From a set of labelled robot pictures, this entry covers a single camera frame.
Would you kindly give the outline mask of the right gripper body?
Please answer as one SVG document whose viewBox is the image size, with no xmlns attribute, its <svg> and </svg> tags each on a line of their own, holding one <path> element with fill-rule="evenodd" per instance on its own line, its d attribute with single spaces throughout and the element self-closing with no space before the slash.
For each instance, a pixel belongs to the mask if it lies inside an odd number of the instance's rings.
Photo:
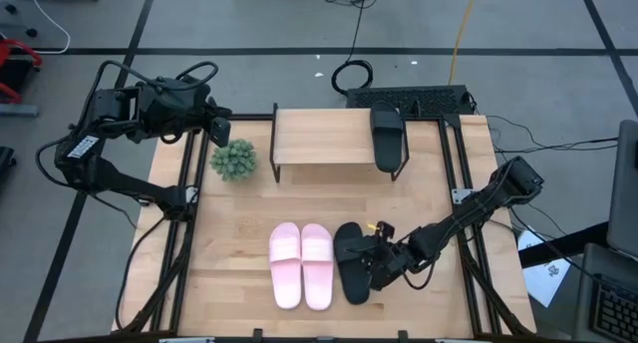
<svg viewBox="0 0 638 343">
<path fill-rule="evenodd" d="M 407 275 L 409 268 L 415 263 L 409 240 L 416 231 L 413 229 L 398 241 L 392 242 L 395 233 L 392 224 L 380 220 L 374 226 L 373 247 L 368 262 L 369 287 L 372 290 L 381 291 L 399 277 L 403 277 L 411 288 L 417 289 Z"/>
</svg>

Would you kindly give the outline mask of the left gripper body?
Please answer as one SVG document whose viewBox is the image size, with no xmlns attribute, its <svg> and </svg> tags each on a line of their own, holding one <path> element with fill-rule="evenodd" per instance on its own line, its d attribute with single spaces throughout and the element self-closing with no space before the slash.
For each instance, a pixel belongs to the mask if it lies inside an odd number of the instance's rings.
<svg viewBox="0 0 638 343">
<path fill-rule="evenodd" d="M 209 139 L 220 148 L 228 145 L 231 115 L 232 110 L 219 106 L 213 97 L 207 98 L 204 102 L 202 128 L 208 133 Z"/>
</svg>

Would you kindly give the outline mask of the black slide sandal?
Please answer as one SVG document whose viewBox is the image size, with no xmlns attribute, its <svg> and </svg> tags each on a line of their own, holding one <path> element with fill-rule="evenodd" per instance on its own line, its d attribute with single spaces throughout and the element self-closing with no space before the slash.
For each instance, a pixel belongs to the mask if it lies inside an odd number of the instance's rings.
<svg viewBox="0 0 638 343">
<path fill-rule="evenodd" d="M 403 120 L 391 104 L 377 102 L 370 109 L 374 159 L 381 172 L 395 172 L 402 163 Z"/>
<path fill-rule="evenodd" d="M 349 253 L 343 249 L 343 241 L 349 238 L 361 237 L 363 231 L 357 222 L 346 222 L 336 231 L 333 247 L 342 288 L 347 301 L 353 305 L 365 303 L 370 296 L 369 286 L 358 286 L 355 283 L 355 268 L 360 260 L 364 260 L 363 253 Z"/>
</svg>

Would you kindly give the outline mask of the pink slide sandal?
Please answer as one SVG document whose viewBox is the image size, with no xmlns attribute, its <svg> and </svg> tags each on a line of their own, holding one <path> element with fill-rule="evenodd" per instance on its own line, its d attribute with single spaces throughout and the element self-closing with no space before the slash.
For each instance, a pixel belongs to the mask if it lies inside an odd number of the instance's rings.
<svg viewBox="0 0 638 343">
<path fill-rule="evenodd" d="M 293 222 L 278 224 L 269 238 L 269 264 L 273 294 L 281 309 L 293 309 L 301 301 L 301 238 Z"/>
<path fill-rule="evenodd" d="M 322 225 L 305 225 L 301 231 L 301 253 L 306 304 L 315 311 L 326 310 L 333 293 L 332 235 Z"/>
</svg>

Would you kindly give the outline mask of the green artificial plant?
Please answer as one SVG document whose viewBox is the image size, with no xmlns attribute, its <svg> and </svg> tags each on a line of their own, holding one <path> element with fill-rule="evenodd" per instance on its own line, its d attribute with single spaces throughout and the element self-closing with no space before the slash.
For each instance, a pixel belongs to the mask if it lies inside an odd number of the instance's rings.
<svg viewBox="0 0 638 343">
<path fill-rule="evenodd" d="M 210 166 L 224 181 L 246 179 L 258 166 L 254 145 L 244 139 L 232 140 L 214 150 Z"/>
</svg>

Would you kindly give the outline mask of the white paper sheet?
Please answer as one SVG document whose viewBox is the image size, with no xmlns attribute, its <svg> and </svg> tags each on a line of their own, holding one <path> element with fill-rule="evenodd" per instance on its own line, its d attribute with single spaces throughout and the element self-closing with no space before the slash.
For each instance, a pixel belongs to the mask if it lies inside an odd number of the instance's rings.
<svg viewBox="0 0 638 343">
<path fill-rule="evenodd" d="M 543 307 L 548 308 L 569 267 L 570 264 L 565 259 L 554 259 L 547 263 L 523 268 L 528 294 Z"/>
</svg>

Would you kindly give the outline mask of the black keyboard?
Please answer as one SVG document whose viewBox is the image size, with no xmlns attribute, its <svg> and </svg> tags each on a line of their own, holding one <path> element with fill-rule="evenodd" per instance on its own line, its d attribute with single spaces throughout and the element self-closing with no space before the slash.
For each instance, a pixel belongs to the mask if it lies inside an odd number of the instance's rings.
<svg viewBox="0 0 638 343">
<path fill-rule="evenodd" d="M 351 89 L 346 97 L 347 108 L 365 109 L 382 102 L 415 119 L 476 111 L 474 97 L 465 85 Z"/>
</svg>

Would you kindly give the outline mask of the black stand base bar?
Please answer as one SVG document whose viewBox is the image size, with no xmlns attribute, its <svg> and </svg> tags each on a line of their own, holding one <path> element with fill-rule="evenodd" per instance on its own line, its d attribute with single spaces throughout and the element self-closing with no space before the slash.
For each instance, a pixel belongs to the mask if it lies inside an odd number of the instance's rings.
<svg viewBox="0 0 638 343">
<path fill-rule="evenodd" d="M 566 259 L 584 252 L 585 245 L 595 243 L 608 248 L 608 222 L 592 225 L 585 229 L 565 236 L 542 241 L 539 244 L 525 248 L 518 253 L 521 266 L 528 268 L 550 262 L 555 259 Z"/>
</svg>

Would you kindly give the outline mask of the red step stool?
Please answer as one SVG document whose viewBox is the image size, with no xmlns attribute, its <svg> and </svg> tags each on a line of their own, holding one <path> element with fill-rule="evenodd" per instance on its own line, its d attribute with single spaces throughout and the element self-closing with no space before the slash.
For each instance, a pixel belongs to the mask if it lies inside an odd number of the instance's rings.
<svg viewBox="0 0 638 343">
<path fill-rule="evenodd" d="M 26 44 L 0 39 L 0 104 L 20 104 L 27 77 L 42 64 L 42 57 Z"/>
</svg>

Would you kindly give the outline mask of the grey laptop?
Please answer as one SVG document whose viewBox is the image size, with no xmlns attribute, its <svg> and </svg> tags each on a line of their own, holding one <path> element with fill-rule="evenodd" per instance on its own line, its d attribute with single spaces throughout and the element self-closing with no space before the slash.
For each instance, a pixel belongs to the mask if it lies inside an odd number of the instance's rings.
<svg viewBox="0 0 638 343">
<path fill-rule="evenodd" d="M 608 228 L 582 268 L 573 339 L 638 343 L 638 122 L 620 124 Z"/>
</svg>

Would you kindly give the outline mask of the wooden shelf black frame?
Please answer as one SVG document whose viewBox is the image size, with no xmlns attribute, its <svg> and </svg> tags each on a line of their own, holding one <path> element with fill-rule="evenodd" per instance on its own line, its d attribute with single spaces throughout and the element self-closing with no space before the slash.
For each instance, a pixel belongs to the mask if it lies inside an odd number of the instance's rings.
<svg viewBox="0 0 638 343">
<path fill-rule="evenodd" d="M 375 165 L 370 109 L 281 109 L 273 106 L 269 163 L 276 181 L 283 166 Z M 410 160 L 407 123 L 403 113 L 402 163 L 396 180 Z"/>
</svg>

